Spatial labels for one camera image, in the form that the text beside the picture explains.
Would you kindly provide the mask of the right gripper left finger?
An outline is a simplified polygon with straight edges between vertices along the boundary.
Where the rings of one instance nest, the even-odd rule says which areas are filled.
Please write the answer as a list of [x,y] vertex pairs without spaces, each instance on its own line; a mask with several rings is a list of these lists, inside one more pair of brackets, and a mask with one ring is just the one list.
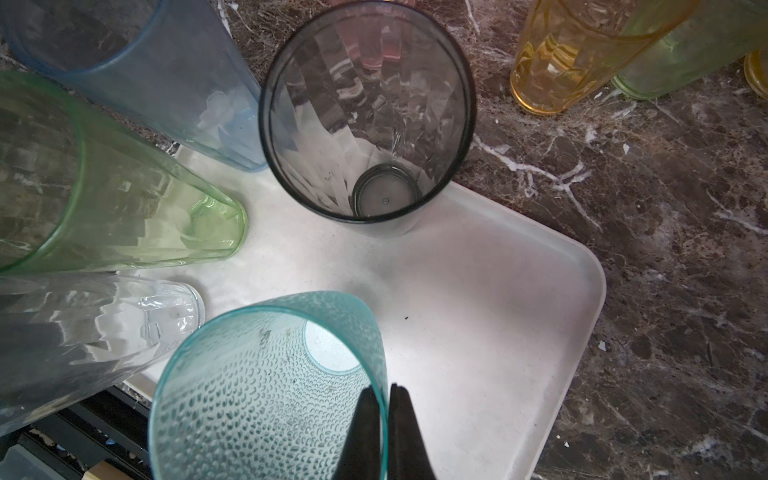
[[376,480],[380,476],[379,404],[371,386],[359,395],[348,434],[332,478]]

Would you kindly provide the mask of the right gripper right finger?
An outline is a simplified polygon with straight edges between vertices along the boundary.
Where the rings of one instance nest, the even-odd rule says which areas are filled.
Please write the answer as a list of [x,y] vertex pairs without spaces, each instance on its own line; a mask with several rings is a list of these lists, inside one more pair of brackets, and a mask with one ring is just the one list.
[[390,388],[388,479],[435,480],[408,390]]

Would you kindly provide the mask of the frosted teal textured glass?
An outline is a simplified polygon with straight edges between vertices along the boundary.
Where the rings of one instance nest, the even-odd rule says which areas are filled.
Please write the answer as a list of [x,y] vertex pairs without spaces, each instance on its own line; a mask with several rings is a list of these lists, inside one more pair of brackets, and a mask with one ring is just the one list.
[[155,391],[157,479],[333,479],[361,391],[379,404],[388,460],[385,352],[369,307],[336,291],[224,313],[185,340]]

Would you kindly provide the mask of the beige plastic tray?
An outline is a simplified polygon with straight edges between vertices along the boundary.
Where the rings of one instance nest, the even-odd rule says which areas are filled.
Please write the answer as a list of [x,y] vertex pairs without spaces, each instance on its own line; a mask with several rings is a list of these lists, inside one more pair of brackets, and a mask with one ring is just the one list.
[[591,251],[456,183],[406,234],[373,238],[303,208],[269,171],[176,157],[238,198],[251,227],[227,260],[149,277],[192,285],[210,317],[305,291],[357,296],[436,475],[532,475],[605,300]]

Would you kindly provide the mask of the clear faceted glass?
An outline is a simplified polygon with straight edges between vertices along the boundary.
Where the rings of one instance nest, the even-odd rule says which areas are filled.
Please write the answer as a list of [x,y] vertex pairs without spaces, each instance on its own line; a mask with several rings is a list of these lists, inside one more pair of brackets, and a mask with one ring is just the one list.
[[192,286],[112,273],[1,280],[1,432],[121,383],[205,321]]

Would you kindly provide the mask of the dark grey tall glass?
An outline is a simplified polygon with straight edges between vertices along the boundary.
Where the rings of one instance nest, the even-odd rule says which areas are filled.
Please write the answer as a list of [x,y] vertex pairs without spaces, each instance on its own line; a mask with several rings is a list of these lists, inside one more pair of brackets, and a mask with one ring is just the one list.
[[452,181],[477,96],[457,41],[388,1],[332,7],[278,50],[259,106],[277,182],[298,204],[364,235],[398,237]]

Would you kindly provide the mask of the light green tall glass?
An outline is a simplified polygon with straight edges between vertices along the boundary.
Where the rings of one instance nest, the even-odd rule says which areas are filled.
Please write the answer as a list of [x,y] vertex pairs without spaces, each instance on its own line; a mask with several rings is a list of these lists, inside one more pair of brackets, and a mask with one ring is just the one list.
[[233,256],[244,207],[167,153],[30,74],[1,75],[1,270],[180,266]]

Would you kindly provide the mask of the blue tall plastic glass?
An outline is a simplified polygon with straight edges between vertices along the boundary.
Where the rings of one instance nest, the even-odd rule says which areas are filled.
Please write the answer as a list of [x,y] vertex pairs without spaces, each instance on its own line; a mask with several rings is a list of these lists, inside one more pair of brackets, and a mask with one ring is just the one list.
[[1,28],[38,73],[233,168],[266,168],[261,89],[209,2],[4,1]]

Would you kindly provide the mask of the tall yellow glass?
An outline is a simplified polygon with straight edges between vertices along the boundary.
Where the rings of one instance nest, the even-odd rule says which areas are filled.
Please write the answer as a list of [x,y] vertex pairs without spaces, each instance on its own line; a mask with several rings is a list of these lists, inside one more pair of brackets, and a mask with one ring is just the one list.
[[744,57],[744,74],[750,88],[761,98],[768,99],[767,50],[756,50]]

